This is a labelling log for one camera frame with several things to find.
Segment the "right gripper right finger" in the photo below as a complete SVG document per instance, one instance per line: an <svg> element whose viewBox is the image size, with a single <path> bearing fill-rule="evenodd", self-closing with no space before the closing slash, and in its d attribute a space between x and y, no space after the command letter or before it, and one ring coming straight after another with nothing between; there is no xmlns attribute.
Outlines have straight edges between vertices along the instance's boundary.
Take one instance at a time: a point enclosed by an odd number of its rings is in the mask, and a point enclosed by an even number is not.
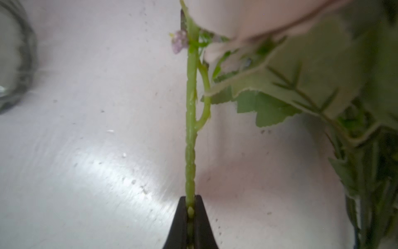
<svg viewBox="0 0 398 249"><path fill-rule="evenodd" d="M195 249L219 249L212 232L203 199L200 195L196 195L195 197L193 227L193 244Z"/></svg>

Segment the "clear ribbed glass vase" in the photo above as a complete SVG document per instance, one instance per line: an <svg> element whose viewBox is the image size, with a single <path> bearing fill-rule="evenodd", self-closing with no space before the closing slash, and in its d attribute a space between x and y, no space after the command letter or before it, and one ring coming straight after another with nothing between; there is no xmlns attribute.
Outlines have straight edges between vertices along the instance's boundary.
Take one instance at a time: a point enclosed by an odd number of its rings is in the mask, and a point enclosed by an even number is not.
<svg viewBox="0 0 398 249"><path fill-rule="evenodd" d="M1 113L30 90L37 71L37 37L20 1L1 1Z"/></svg>

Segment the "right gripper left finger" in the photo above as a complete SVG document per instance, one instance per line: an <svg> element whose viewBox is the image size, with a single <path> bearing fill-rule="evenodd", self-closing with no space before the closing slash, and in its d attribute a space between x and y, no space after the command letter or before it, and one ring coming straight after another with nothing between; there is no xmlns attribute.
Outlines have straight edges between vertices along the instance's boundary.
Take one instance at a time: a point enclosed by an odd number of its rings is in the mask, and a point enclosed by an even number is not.
<svg viewBox="0 0 398 249"><path fill-rule="evenodd" d="M180 197L163 249L187 249L187 247L188 213L186 207L186 198Z"/></svg>

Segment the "peach rose flower stem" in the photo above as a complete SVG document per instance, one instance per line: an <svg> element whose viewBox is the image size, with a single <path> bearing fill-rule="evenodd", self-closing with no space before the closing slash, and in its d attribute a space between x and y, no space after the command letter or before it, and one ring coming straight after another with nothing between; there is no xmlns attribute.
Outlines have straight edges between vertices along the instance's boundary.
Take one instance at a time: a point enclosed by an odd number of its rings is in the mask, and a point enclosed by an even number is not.
<svg viewBox="0 0 398 249"><path fill-rule="evenodd" d="M172 47L180 52L188 48L186 102L186 200L184 214L189 219L199 211L195 201L195 145L198 131L210 117L210 99L205 97L202 116L196 119L197 72L204 88L209 89L207 69L199 59L200 29L208 28L232 37L232 46L255 42L263 36L300 33L322 16L359 11L362 1L181 1L181 30L172 36Z"/></svg>

